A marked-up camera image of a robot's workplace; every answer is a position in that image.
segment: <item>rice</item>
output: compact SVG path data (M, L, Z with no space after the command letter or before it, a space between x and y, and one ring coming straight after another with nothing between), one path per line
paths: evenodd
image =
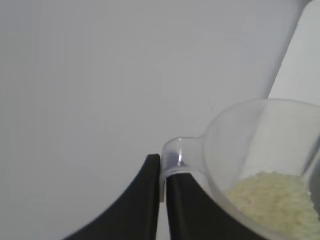
M320 240L319 216L299 176L262 172L239 181L225 195L262 226L296 240Z

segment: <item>measuring cup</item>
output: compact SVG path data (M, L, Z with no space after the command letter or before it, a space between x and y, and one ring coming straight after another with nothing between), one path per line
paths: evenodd
M301 176L320 213L319 159L320 107L290 100L250 101L220 113L200 137L168 141L161 155L160 188L171 175L202 173L208 195L225 212L266 239L283 240L287 238L239 212L223 191L260 172Z

